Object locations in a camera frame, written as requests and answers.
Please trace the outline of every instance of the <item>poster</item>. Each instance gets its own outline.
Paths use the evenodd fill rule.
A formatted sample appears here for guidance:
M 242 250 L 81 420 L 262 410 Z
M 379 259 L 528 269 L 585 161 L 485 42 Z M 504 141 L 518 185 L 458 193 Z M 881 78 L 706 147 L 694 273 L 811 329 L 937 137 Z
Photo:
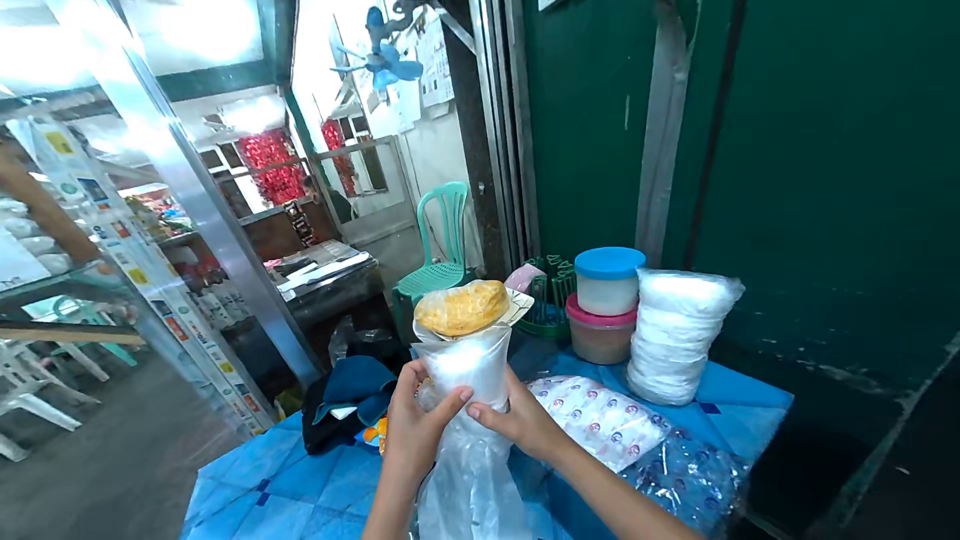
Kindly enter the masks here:
M 423 35 L 417 43 L 417 59 L 423 64 L 420 77 L 420 98 L 423 106 L 431 107 L 453 99 L 453 81 L 450 79 L 450 64 L 446 60 L 444 26 L 436 17 L 423 27 Z

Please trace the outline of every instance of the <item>stack of plastic bags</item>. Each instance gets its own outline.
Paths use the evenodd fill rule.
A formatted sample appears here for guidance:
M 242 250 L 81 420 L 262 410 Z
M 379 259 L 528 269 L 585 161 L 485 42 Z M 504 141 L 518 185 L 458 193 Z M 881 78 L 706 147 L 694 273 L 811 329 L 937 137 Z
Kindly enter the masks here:
M 637 272 L 640 305 L 627 383 L 645 400 L 685 405 L 700 384 L 710 344 L 744 286 L 710 274 Z
M 3 288 L 36 281 L 70 269 L 70 256 L 28 217 L 27 205 L 0 194 L 0 247 Z

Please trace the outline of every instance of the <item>dark cloth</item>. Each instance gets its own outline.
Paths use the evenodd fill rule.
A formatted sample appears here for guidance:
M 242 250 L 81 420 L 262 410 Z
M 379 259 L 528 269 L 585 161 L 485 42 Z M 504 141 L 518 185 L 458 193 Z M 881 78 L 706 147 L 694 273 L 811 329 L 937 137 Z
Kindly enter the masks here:
M 365 427 L 387 411 L 396 388 L 396 377 L 370 356 L 347 356 L 329 374 L 307 388 L 303 398 L 303 446 L 310 455 L 354 442 Z M 356 406 L 343 420 L 330 409 Z

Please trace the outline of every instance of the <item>person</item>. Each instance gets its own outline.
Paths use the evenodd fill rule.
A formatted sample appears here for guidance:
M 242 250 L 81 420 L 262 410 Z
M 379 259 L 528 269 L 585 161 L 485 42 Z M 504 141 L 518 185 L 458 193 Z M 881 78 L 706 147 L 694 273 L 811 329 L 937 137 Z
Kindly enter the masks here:
M 408 362 L 400 372 L 387 410 L 383 468 L 363 540 L 407 538 L 417 490 L 433 467 L 440 436 L 473 396 L 473 390 L 467 386 L 454 388 L 435 409 L 426 412 L 414 398 L 418 383 L 425 377 L 426 368 L 420 360 Z M 574 442 L 510 367 L 507 388 L 509 412 L 500 413 L 474 403 L 467 407 L 467 415 L 507 437 L 531 457 L 550 464 L 617 538 L 701 538 Z

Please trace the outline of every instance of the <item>hand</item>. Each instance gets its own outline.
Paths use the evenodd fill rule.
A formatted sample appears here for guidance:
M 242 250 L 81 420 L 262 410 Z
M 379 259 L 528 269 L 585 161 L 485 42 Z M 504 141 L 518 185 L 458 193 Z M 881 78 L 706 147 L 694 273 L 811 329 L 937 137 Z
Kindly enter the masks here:
M 444 428 L 473 397 L 469 386 L 457 386 L 430 412 L 424 411 L 414 394 L 417 383 L 426 378 L 422 360 L 407 362 L 396 381 L 396 390 L 387 409 L 387 443 L 383 474 L 416 489 L 433 468 Z
M 510 396 L 510 412 L 504 414 L 487 405 L 470 404 L 467 414 L 485 428 L 514 441 L 521 450 L 536 459 L 552 462 L 570 445 L 576 446 L 530 390 L 516 378 L 510 366 L 507 366 L 507 392 Z

